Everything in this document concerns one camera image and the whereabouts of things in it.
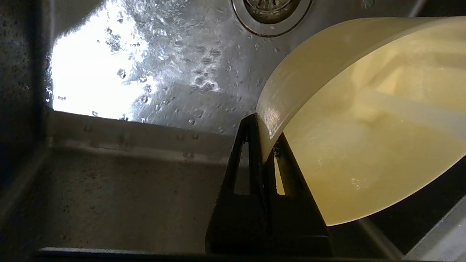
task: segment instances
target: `running water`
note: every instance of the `running water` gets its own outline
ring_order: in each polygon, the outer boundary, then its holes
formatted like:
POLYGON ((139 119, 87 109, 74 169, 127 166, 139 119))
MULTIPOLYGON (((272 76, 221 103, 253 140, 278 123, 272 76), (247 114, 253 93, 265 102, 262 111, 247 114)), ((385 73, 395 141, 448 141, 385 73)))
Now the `running water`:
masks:
POLYGON ((357 102, 466 141, 464 114, 369 89, 359 92, 357 102))

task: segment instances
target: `sink drain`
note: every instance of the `sink drain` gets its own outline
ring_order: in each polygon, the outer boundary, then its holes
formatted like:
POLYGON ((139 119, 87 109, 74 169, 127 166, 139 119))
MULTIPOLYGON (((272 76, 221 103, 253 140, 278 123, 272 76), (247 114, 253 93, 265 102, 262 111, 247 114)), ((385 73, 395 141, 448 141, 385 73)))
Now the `sink drain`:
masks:
POLYGON ((293 29, 312 0, 232 0, 238 19, 254 34, 272 37, 293 29))

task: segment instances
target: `stainless steel sink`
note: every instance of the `stainless steel sink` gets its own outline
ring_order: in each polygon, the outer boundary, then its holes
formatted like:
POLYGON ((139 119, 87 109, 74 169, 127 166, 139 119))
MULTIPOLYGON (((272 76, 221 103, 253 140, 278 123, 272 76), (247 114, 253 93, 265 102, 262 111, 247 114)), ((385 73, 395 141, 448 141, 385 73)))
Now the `stainless steel sink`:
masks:
POLYGON ((262 37, 228 0, 1 1, 0 260, 203 253, 237 126, 280 61, 333 24, 422 3, 313 0, 262 37))

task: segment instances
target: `drain rim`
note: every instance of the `drain rim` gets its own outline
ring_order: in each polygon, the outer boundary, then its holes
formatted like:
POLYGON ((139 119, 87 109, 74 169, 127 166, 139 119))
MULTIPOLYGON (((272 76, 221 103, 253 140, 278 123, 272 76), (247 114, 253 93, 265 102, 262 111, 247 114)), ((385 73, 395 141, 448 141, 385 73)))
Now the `drain rim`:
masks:
POLYGON ((244 0, 231 0, 231 2, 240 23, 249 32, 263 37, 279 36, 295 28, 307 14, 312 4, 312 0, 301 0, 296 10, 285 20, 275 24, 263 24, 254 19, 248 12, 244 0))

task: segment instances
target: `yellow plastic container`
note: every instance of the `yellow plastic container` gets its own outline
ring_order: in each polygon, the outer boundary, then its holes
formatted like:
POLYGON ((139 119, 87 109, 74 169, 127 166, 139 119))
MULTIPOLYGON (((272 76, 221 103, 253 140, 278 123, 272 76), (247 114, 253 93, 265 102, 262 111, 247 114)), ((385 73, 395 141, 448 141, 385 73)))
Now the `yellow plastic container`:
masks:
POLYGON ((262 150, 285 133, 327 225, 393 205, 466 153, 463 139, 381 110, 365 91, 466 115, 466 17, 343 22, 270 76, 257 106, 262 150))

